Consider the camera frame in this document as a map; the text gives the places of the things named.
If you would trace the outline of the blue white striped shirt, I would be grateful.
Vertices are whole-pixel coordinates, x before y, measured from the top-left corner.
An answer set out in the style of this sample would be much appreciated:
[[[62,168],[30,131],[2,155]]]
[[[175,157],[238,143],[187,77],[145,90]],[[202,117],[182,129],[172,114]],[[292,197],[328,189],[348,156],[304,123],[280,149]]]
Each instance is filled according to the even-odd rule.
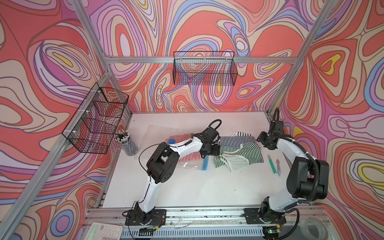
[[[256,142],[257,140],[252,136],[227,136],[221,137],[219,145],[222,147],[239,148],[242,144]]]

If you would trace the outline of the green white striped shirt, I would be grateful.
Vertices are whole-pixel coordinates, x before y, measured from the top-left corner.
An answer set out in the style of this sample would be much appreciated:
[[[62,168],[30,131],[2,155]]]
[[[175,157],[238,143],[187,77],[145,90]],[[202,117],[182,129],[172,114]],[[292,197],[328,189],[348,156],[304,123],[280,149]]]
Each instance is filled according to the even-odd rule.
[[[220,153],[215,156],[215,168],[227,167],[230,172],[264,162],[261,148],[252,142],[240,144],[239,147],[221,146]]]

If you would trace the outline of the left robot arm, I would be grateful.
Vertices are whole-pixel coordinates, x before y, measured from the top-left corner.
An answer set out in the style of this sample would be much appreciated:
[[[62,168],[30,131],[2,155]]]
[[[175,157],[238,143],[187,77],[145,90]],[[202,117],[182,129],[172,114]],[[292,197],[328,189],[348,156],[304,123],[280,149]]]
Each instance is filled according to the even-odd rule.
[[[156,145],[156,150],[146,164],[148,179],[143,196],[130,210],[122,213],[126,218],[126,226],[165,224],[167,211],[155,210],[155,202],[162,184],[171,178],[179,159],[193,153],[199,153],[202,158],[219,155],[221,137],[218,128],[221,124],[222,120],[216,119],[204,131],[191,134],[191,137],[183,142],[176,144],[162,142]]]

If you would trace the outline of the clear vacuum bag blue zipper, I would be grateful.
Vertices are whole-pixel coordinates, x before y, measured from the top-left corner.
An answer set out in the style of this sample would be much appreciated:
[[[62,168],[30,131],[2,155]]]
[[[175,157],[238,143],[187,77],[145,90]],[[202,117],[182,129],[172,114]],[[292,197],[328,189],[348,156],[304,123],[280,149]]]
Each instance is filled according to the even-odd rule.
[[[190,145],[186,145],[193,140],[195,133],[196,131],[150,125],[140,143],[140,163],[145,167],[157,147],[169,145],[175,147],[180,154],[177,169],[207,171],[209,157],[203,158],[199,151],[195,152]]]

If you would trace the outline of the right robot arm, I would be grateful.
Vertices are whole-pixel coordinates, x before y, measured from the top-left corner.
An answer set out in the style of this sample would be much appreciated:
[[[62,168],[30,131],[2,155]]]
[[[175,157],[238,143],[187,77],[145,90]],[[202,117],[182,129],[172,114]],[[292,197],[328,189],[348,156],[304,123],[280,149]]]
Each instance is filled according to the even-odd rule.
[[[257,141],[268,150],[280,150],[291,163],[286,187],[261,203],[258,215],[262,222],[271,223],[300,204],[327,197],[329,164],[312,156],[294,137],[285,134],[278,108],[270,121],[269,131],[261,132]]]

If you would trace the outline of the black white striped tank top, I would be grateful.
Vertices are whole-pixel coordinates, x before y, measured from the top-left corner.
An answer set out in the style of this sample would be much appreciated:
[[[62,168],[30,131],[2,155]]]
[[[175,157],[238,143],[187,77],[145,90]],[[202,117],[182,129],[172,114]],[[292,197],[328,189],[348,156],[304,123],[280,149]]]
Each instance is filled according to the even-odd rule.
[[[233,132],[232,137],[252,137],[252,135],[244,132]]]

